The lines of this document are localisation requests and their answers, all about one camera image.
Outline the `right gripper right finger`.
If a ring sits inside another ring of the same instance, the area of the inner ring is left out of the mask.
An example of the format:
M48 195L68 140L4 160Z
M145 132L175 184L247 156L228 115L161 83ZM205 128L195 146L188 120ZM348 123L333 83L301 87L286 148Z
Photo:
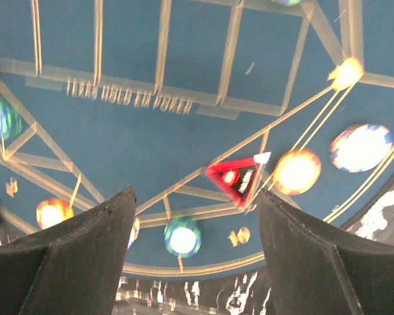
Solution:
M317 219L268 190L257 197L277 314L394 314L394 246Z

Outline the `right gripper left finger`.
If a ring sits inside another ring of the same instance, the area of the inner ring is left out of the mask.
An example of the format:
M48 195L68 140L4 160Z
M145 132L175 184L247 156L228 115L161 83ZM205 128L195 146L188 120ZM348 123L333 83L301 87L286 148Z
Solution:
M0 314L111 314L135 208L128 187L0 246Z

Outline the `green poker chip stack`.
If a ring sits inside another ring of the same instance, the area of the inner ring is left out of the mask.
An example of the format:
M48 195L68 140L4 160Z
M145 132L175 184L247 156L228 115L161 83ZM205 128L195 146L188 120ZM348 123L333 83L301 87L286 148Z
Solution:
M182 259L195 255L202 243L202 232L197 220L173 217L164 229L165 248Z

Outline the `orange poker chip stack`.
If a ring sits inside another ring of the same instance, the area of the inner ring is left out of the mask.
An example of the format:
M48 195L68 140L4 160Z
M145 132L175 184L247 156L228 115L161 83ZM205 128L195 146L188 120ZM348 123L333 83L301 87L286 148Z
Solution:
M43 230L74 217L74 210L67 201L58 198L42 201L36 209L37 223Z

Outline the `white-blue poker chip stack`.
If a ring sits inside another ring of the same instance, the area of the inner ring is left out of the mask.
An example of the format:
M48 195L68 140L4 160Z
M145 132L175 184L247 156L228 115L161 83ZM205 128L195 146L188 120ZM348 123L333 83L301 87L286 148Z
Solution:
M132 228L131 228L131 234L130 234L129 243L127 246L128 248L130 248L131 245L134 243L134 241L138 238L139 230L140 230L140 220L138 217L135 217L135 220L134 220Z

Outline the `round blue poker mat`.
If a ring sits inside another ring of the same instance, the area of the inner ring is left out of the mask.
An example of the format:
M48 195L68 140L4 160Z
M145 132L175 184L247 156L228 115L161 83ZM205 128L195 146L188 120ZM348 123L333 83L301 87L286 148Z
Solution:
M394 174L394 1L0 1L0 98L22 119L0 140L0 212L38 230L40 202L86 211L128 186L138 240L127 274L212 278L264 263L257 212L234 206L209 165L289 150L320 159L291 202L341 226ZM330 160L346 128L393 137L376 167ZM191 217L199 251L165 248L173 217Z

